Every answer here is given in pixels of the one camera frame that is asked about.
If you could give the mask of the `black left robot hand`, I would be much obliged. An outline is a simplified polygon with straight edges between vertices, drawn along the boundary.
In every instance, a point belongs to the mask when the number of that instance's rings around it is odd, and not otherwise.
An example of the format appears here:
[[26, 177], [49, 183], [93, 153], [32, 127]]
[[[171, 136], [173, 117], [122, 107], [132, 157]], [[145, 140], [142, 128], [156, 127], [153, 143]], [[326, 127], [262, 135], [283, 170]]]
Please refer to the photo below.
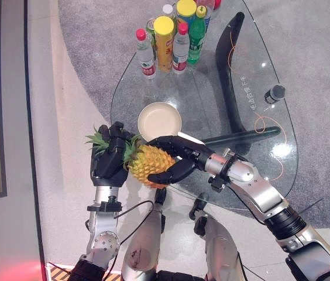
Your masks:
[[128, 177], [124, 160], [132, 137], [118, 121], [110, 127], [101, 125], [88, 137], [92, 144], [90, 178], [94, 186], [122, 187]]

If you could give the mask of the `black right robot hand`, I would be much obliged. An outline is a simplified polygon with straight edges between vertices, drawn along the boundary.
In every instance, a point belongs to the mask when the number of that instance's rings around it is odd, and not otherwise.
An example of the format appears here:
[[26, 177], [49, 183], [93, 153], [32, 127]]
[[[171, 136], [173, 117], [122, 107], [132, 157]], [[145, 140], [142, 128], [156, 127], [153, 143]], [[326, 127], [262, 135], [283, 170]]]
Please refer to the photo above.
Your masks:
[[170, 166], [165, 172], [148, 175], [147, 179], [157, 184], [178, 183], [188, 177], [195, 169], [205, 172], [207, 160], [215, 153], [203, 144], [180, 136], [160, 136], [147, 144], [162, 149], [171, 157], [181, 157], [181, 160]]

